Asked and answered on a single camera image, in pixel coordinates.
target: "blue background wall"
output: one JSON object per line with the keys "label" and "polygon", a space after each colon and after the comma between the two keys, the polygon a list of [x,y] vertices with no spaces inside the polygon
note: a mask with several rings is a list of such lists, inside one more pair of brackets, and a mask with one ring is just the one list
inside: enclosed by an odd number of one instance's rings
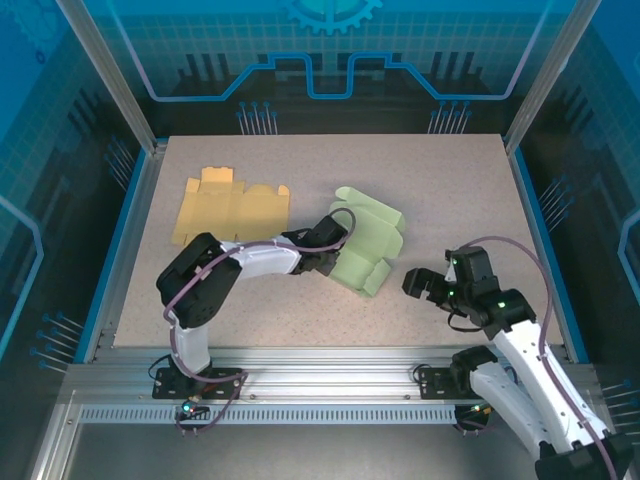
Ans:
{"label": "blue background wall", "polygon": [[[11,124],[33,89],[40,73],[45,68],[47,56],[56,49],[67,29],[66,22],[57,7],[48,7],[41,12],[41,19],[45,28],[33,28],[33,16],[28,8],[20,8],[3,4],[0,9],[0,62],[8,68],[0,73],[0,140],[3,140]],[[31,150],[30,144],[34,138],[25,139],[27,145],[23,150]],[[13,194],[16,202],[24,204],[25,188],[23,182],[32,173],[33,163],[9,161],[13,153],[7,147],[0,147],[0,192],[3,195]],[[15,221],[8,216],[4,209],[0,209],[0,251],[4,250],[9,234],[15,227]]]}
{"label": "blue background wall", "polygon": [[[442,95],[477,100],[468,131],[502,132],[573,3],[92,0],[89,9],[158,135],[241,133],[241,101],[271,102],[280,133],[425,132]],[[365,52],[373,58],[352,70]],[[395,117],[377,113],[390,105]]]}

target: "white robotic arm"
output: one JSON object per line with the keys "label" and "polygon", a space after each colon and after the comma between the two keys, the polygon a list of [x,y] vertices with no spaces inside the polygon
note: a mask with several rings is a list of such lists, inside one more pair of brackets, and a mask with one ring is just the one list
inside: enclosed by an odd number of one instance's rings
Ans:
{"label": "white robotic arm", "polygon": [[[423,268],[411,270],[403,290],[416,298],[426,290],[427,300],[451,316],[470,317],[514,367],[528,395],[507,376],[487,347],[454,355],[451,373],[458,390],[472,390],[495,408],[536,461],[538,478],[624,476],[633,459],[628,438],[608,431],[546,344],[545,358],[541,358],[540,325],[522,294],[500,289],[482,248],[462,247],[448,251],[446,258],[446,275]],[[606,467],[602,450],[612,468]]]}
{"label": "white robotic arm", "polygon": [[314,228],[271,240],[219,242],[203,233],[189,243],[156,282],[172,324],[173,364],[182,375],[193,378],[210,366],[207,324],[236,282],[269,274],[330,273],[355,228],[353,213],[339,210],[350,214],[350,231],[330,214]]}
{"label": "white robotic arm", "polygon": [[[278,236],[273,240],[273,245],[244,248],[230,256],[241,268],[236,281],[261,275],[290,274],[294,271],[300,263],[302,254],[282,246],[276,246],[276,244],[293,246],[293,242],[284,236]],[[241,245],[232,242],[221,242],[221,250],[228,252],[232,248]],[[205,323],[195,328],[182,328],[179,322],[176,322],[174,328],[176,329],[177,354],[182,360],[181,363],[187,367],[187,371],[182,373],[185,375],[189,375],[191,372],[200,373],[211,363],[211,357],[209,356],[209,324]]]}

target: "speckled tabletop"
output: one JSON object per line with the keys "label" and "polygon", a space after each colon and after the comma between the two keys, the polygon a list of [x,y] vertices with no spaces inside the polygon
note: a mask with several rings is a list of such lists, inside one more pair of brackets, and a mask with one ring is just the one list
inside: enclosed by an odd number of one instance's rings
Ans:
{"label": "speckled tabletop", "polygon": [[[209,323],[212,346],[440,346],[487,343],[457,333],[446,313],[404,295],[414,267],[444,271],[445,249],[483,235],[512,237],[533,248],[498,135],[298,135],[171,137],[145,225],[116,346],[168,346],[158,275],[180,252],[170,242],[189,176],[229,166],[247,185],[291,189],[290,229],[313,226],[335,190],[349,185],[404,213],[400,257],[378,295],[360,298],[317,272],[236,284]],[[485,248],[502,288],[520,289],[545,309],[544,283],[519,250]],[[469,326],[465,319],[457,319]],[[551,343],[561,342],[555,318]]]}

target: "blue edge trim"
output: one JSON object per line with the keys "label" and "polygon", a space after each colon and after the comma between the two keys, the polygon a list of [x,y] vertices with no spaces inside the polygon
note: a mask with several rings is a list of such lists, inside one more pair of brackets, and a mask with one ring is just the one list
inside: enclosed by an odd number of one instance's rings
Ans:
{"label": "blue edge trim", "polygon": [[[87,353],[87,349],[89,348],[93,329],[96,327],[96,322],[98,320],[98,312],[100,311],[100,304],[102,302],[102,297],[104,296],[104,292],[107,286],[107,280],[109,279],[109,275],[111,273],[111,268],[113,266],[116,252],[118,251],[118,247],[120,246],[120,240],[122,238],[124,225],[127,221],[129,210],[131,209],[131,204],[133,202],[133,196],[135,194],[138,181],[140,180],[140,174],[145,162],[145,156],[146,154],[144,150],[142,150],[138,157],[136,168],[133,171],[129,189],[122,204],[122,210],[120,211],[118,223],[116,224],[116,229],[111,239],[111,245],[109,246],[109,251],[107,252],[107,258],[105,259],[104,267],[102,268],[102,272],[100,274],[100,280],[98,281],[98,286],[96,287],[96,293],[93,296],[93,301],[91,302],[91,308],[89,310],[89,315],[87,316],[87,321],[85,323],[85,327],[78,344],[78,350],[76,351],[74,363],[83,363],[83,359]],[[529,171],[527,170],[524,156],[522,155],[519,147],[516,149],[515,158],[518,169],[520,170],[520,174],[522,175],[525,193],[527,195],[529,204],[531,205],[531,211],[533,212],[535,223],[538,227],[538,231],[540,232],[542,248],[544,249],[544,252],[547,256],[547,261],[549,262],[551,276],[553,277],[557,289],[558,298],[560,299],[560,303],[564,311],[569,335],[573,343],[573,348],[576,352],[576,360],[579,363],[588,363],[589,357],[587,356],[587,351],[582,340],[582,335],[580,334],[580,329],[578,328],[578,322],[576,321],[573,308],[571,307],[571,302],[569,301],[567,288],[564,284],[564,280],[562,279],[562,274],[560,273],[558,260],[556,258],[555,252],[553,251],[551,237],[549,236],[549,232],[547,231],[547,227],[544,223],[542,211],[540,210],[540,205],[533,189],[533,183],[531,182],[531,177],[529,175]]]}
{"label": "blue edge trim", "polygon": [[564,284],[562,273],[560,272],[560,266],[558,265],[558,259],[556,258],[556,254],[553,251],[553,245],[551,244],[551,237],[549,236],[549,231],[547,230],[547,226],[544,223],[542,211],[540,210],[540,204],[538,203],[538,197],[536,197],[535,190],[533,189],[533,182],[531,181],[531,176],[529,175],[529,170],[527,169],[527,165],[525,164],[524,156],[522,155],[520,147],[518,147],[515,151],[515,158],[518,164],[518,169],[520,170],[520,174],[522,175],[522,183],[525,188],[527,200],[531,205],[533,220],[535,221],[540,233],[542,248],[545,255],[547,256],[547,261],[549,262],[549,269],[551,270],[551,276],[553,277],[553,281],[555,283],[558,299],[560,300],[562,310],[564,311],[568,333],[571,337],[571,343],[573,344],[573,349],[576,353],[575,360],[578,363],[589,363],[589,357],[582,340],[582,334],[580,333],[580,328],[578,327],[578,322],[576,320],[575,313],[573,312],[573,307],[571,306],[571,302],[569,301],[569,293],[567,292],[567,287]]}
{"label": "blue edge trim", "polygon": [[84,363],[85,355],[87,354],[87,350],[89,349],[91,336],[93,334],[93,330],[96,328],[96,322],[98,321],[98,313],[100,312],[102,298],[104,297],[104,292],[107,288],[107,281],[109,280],[109,275],[111,274],[111,269],[113,267],[113,261],[116,257],[116,252],[118,251],[118,247],[120,247],[120,240],[122,239],[124,226],[127,223],[127,217],[129,216],[129,211],[131,210],[131,204],[133,203],[133,197],[135,195],[136,188],[138,187],[140,174],[142,173],[142,167],[144,166],[145,161],[146,152],[141,149],[140,154],[138,155],[136,166],[133,170],[133,174],[131,175],[131,181],[129,182],[127,194],[124,197],[124,202],[122,202],[122,209],[120,210],[120,215],[118,216],[116,229],[113,232],[113,237],[111,237],[111,244],[109,245],[109,250],[107,251],[107,258],[104,261],[104,266],[102,267],[102,272],[100,273],[100,279],[98,280],[96,293],[93,295],[93,300],[91,301],[89,315],[87,315],[87,321],[84,324],[84,329],[82,330],[80,342],[78,342],[78,349],[76,350],[76,354],[73,358],[73,363]]}

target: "folded paper box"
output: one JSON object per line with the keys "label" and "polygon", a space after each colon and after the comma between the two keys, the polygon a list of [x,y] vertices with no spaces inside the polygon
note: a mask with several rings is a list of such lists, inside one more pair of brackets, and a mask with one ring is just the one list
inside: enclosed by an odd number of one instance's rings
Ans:
{"label": "folded paper box", "polygon": [[[391,272],[385,259],[396,258],[402,249],[404,216],[353,187],[340,187],[336,196],[340,200],[330,210],[351,209],[356,216],[356,229],[340,250],[329,278],[362,296],[373,297]],[[334,218],[343,227],[351,227],[348,213],[338,212]]]}
{"label": "folded paper box", "polygon": [[221,241],[264,240],[287,230],[289,189],[233,181],[233,169],[207,167],[189,178],[171,243],[187,245],[202,232]]}

